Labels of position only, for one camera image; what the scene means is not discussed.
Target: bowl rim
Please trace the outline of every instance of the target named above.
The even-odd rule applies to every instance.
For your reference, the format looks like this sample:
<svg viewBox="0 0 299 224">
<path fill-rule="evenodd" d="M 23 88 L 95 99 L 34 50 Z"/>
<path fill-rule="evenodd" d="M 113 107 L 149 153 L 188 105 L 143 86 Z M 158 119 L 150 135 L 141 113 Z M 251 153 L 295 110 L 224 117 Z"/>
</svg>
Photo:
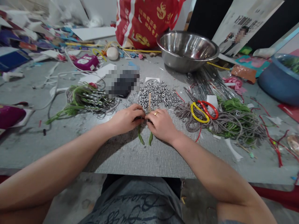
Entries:
<svg viewBox="0 0 299 224">
<path fill-rule="evenodd" d="M 178 54 L 175 54 L 175 53 L 172 53 L 171 51 L 168 51 L 166 50 L 164 47 L 161 46 L 161 38 L 165 35 L 168 35 L 170 33 L 185 33 L 185 34 L 189 34 L 189 35 L 195 35 L 195 36 L 198 36 L 198 37 L 201 37 L 202 39 L 210 42 L 212 45 L 214 45 L 214 47 L 216 48 L 216 53 L 214 56 L 210 57 L 210 58 L 206 58 L 206 59 L 194 59 L 194 58 L 187 58 L 187 57 L 182 57 L 182 56 L 179 56 Z M 198 35 L 196 33 L 192 33 L 192 32 L 186 32 L 186 31 L 169 31 L 169 32 L 165 32 L 161 35 L 158 35 L 157 38 L 156 38 L 156 41 L 157 41 L 157 44 L 158 46 L 163 50 L 163 51 L 166 51 L 167 53 L 171 54 L 172 56 L 175 56 L 175 57 L 178 57 L 178 58 L 187 58 L 188 60 L 191 60 L 191 61 L 199 61 L 199 62 L 206 62 L 206 61 L 211 61 L 211 60 L 214 60 L 215 58 L 217 58 L 219 56 L 219 53 L 220 53 L 220 50 L 219 50 L 219 47 L 217 44 L 215 44 L 213 41 L 211 41 L 210 39 L 204 37 L 204 36 L 201 36 L 201 35 Z"/>
</svg>

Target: poster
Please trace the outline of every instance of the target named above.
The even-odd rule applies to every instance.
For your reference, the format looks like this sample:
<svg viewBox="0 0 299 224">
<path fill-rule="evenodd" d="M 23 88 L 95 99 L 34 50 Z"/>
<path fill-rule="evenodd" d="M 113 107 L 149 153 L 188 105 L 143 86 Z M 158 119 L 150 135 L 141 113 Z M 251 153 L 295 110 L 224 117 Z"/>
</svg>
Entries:
<svg viewBox="0 0 299 224">
<path fill-rule="evenodd" d="M 283 3 L 284 0 L 234 0 L 212 41 L 221 54 L 235 56 Z"/>
</svg>

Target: scissors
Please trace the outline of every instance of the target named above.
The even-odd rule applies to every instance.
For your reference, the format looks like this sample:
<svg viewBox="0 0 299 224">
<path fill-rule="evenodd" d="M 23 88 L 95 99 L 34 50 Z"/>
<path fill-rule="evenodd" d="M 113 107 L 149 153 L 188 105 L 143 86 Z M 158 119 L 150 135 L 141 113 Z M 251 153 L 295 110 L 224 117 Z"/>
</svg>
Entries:
<svg viewBox="0 0 299 224">
<path fill-rule="evenodd" d="M 189 90 L 187 90 L 186 87 L 184 87 L 184 90 L 186 91 L 186 93 L 188 94 L 188 96 L 190 97 L 190 99 L 193 101 L 193 103 L 191 104 L 191 113 L 192 113 L 192 116 L 194 117 L 195 120 L 197 120 L 197 121 L 200 122 L 200 123 L 204 123 L 204 124 L 206 124 L 206 123 L 208 123 L 208 122 L 210 121 L 210 118 L 211 118 L 212 120 L 216 120 L 216 119 L 219 117 L 219 113 L 218 113 L 217 109 L 216 109 L 212 104 L 210 104 L 209 102 L 206 102 L 206 101 L 200 101 L 200 100 L 197 100 L 197 99 L 195 98 L 195 96 L 193 96 L 193 95 L 189 92 Z M 204 111 L 202 111 L 202 110 L 196 105 L 196 102 L 198 102 L 198 103 L 201 104 L 201 106 L 202 106 L 202 108 L 203 108 Z M 209 106 L 215 111 L 215 117 L 213 117 L 213 116 L 209 113 L 209 111 L 208 111 L 208 109 L 206 108 L 205 104 L 209 105 Z M 205 117 L 206 117 L 206 121 L 204 121 L 204 120 L 200 120 L 200 119 L 194 114 L 193 106 L 195 106 L 196 109 L 198 109 L 199 111 L 201 111 L 201 112 L 205 115 Z"/>
</svg>

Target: blue plastic basin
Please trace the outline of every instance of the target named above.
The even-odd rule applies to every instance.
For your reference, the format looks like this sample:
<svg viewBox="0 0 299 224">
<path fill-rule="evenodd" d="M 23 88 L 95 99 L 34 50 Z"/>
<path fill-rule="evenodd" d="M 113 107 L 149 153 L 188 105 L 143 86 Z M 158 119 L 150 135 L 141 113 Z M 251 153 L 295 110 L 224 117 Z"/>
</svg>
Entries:
<svg viewBox="0 0 299 224">
<path fill-rule="evenodd" d="M 289 54 L 273 55 L 272 63 L 261 73 L 258 84 L 267 94 L 282 103 L 299 106 L 299 75 L 280 62 L 294 57 L 296 56 Z"/>
</svg>

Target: red plastic bag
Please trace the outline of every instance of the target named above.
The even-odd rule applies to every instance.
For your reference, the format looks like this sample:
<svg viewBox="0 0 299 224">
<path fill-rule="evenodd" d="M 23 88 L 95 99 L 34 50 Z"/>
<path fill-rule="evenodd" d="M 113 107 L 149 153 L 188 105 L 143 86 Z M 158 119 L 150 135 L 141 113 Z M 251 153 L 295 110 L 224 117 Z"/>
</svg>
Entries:
<svg viewBox="0 0 299 224">
<path fill-rule="evenodd" d="M 116 38 L 122 47 L 149 49 L 174 28 L 185 0 L 117 0 Z"/>
</svg>

